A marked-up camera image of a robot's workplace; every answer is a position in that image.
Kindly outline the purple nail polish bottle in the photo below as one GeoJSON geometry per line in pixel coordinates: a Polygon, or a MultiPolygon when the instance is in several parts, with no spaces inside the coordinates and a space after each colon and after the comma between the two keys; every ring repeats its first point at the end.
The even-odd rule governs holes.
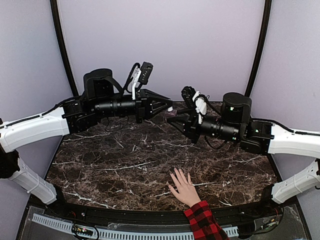
{"type": "Polygon", "coordinates": [[[171,111],[169,111],[168,109],[164,112],[164,116],[165,118],[174,118],[177,116],[177,110],[173,109],[171,111]]]}

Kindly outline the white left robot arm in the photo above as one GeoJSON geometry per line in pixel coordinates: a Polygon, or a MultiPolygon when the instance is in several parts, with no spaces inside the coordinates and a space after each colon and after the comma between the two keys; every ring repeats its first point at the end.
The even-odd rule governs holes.
{"type": "Polygon", "coordinates": [[[56,104],[50,110],[15,121],[0,123],[0,177],[20,185],[40,199],[60,218],[67,218],[70,206],[62,191],[45,181],[19,156],[18,148],[58,136],[81,133],[104,118],[135,116],[136,122],[149,120],[172,110],[170,98],[142,89],[153,66],[135,64],[124,87],[108,68],[95,69],[83,77],[84,92],[56,104]]]}

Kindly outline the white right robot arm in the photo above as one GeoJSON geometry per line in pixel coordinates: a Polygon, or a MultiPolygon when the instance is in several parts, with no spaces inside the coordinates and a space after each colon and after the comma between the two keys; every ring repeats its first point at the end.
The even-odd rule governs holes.
{"type": "Polygon", "coordinates": [[[274,210],[275,203],[282,204],[319,185],[319,132],[290,129],[274,120],[252,118],[252,100],[237,92],[228,92],[223,96],[219,117],[207,114],[210,103],[199,91],[185,87],[182,97],[187,108],[168,117],[167,122],[194,144],[200,136],[204,136],[233,142],[253,154],[291,154],[314,158],[305,169],[263,189],[262,201],[255,205],[258,216],[266,217],[274,210]]]}

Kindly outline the red plaid sleeve forearm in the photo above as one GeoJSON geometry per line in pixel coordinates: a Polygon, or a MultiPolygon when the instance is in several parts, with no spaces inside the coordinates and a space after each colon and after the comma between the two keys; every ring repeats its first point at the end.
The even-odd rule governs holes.
{"type": "Polygon", "coordinates": [[[219,226],[207,201],[203,200],[185,210],[195,240],[229,240],[219,226]]]}

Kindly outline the person's bare hand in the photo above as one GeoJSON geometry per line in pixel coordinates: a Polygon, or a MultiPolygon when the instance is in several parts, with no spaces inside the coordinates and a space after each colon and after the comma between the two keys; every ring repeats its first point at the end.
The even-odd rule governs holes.
{"type": "Polygon", "coordinates": [[[170,172],[169,175],[174,183],[174,186],[169,184],[168,188],[178,201],[190,208],[201,202],[197,190],[192,184],[189,173],[186,177],[182,169],[174,168],[174,172],[170,172]]]}

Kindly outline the small green circuit board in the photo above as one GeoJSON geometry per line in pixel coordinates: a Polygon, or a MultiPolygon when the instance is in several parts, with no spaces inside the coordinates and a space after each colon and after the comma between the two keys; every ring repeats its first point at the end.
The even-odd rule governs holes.
{"type": "Polygon", "coordinates": [[[71,232],[75,237],[81,239],[93,239],[97,237],[97,231],[95,229],[77,224],[72,225],[71,232]]]}

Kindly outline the black left frame post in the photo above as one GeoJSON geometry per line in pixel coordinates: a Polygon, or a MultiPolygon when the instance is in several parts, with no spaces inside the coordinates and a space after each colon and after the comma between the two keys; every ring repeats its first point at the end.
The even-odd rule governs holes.
{"type": "Polygon", "coordinates": [[[57,0],[50,0],[49,2],[50,2],[51,15],[52,15],[52,20],[53,20],[55,35],[56,35],[56,39],[57,39],[64,71],[65,71],[65,74],[67,77],[68,85],[71,90],[72,96],[78,97],[79,91],[76,86],[76,81],[75,81],[75,78],[73,75],[70,59],[69,59],[69,56],[67,53],[67,48],[66,48],[66,43],[65,43],[65,39],[64,39],[61,18],[60,18],[58,1],[57,0]]]}

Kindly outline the black frame post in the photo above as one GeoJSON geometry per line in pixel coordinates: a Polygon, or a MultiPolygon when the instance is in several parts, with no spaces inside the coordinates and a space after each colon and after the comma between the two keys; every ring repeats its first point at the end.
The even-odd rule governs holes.
{"type": "Polygon", "coordinates": [[[67,48],[66,48],[66,43],[65,43],[65,39],[64,39],[61,18],[60,18],[58,1],[57,0],[50,0],[49,2],[50,2],[51,15],[52,15],[52,20],[53,20],[55,35],[56,35],[56,39],[57,39],[64,71],[65,71],[65,74],[67,77],[68,85],[71,90],[72,96],[78,97],[79,91],[76,86],[76,81],[75,81],[75,78],[73,75],[70,59],[69,59],[69,56],[67,53],[67,48]]]}
{"type": "Polygon", "coordinates": [[[265,46],[265,40],[266,40],[268,26],[269,26],[271,9],[272,9],[272,0],[265,0],[257,47],[256,47],[256,51],[255,51],[255,55],[252,63],[250,76],[249,76],[248,83],[244,93],[246,97],[251,96],[251,93],[253,91],[253,87],[255,84],[255,80],[258,74],[258,70],[259,70],[259,66],[260,66],[260,62],[261,62],[261,58],[262,58],[262,54],[265,46]]]}

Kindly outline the black right frame post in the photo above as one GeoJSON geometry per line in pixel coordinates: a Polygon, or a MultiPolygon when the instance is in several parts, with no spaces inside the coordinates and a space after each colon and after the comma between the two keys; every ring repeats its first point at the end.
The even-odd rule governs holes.
{"type": "Polygon", "coordinates": [[[248,83],[244,93],[246,97],[251,96],[251,93],[253,91],[253,87],[255,84],[255,80],[258,74],[258,70],[259,70],[259,66],[260,66],[260,62],[261,62],[261,58],[262,58],[262,54],[265,46],[265,40],[266,40],[268,26],[269,26],[271,9],[272,9],[272,0],[265,0],[257,47],[256,47],[256,51],[255,51],[255,55],[252,63],[250,76],[249,76],[248,83]]]}

